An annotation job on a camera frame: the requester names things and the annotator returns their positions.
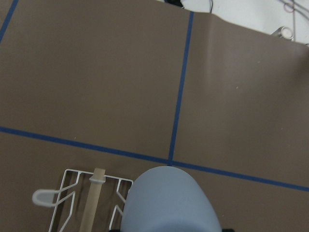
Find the light blue plastic cup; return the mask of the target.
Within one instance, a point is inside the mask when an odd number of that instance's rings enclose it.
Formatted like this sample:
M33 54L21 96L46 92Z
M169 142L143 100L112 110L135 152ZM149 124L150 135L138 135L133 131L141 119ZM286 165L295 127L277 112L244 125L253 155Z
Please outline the light blue plastic cup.
M204 191L187 172L159 166L132 184L123 210L122 232L220 232Z

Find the brown table mat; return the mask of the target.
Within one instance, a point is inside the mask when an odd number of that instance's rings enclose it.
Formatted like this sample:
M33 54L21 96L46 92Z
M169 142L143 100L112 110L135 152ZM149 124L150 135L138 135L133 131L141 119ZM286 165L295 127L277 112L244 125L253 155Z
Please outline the brown table mat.
M0 3L0 229L68 169L187 171L222 227L309 229L309 49L155 0Z

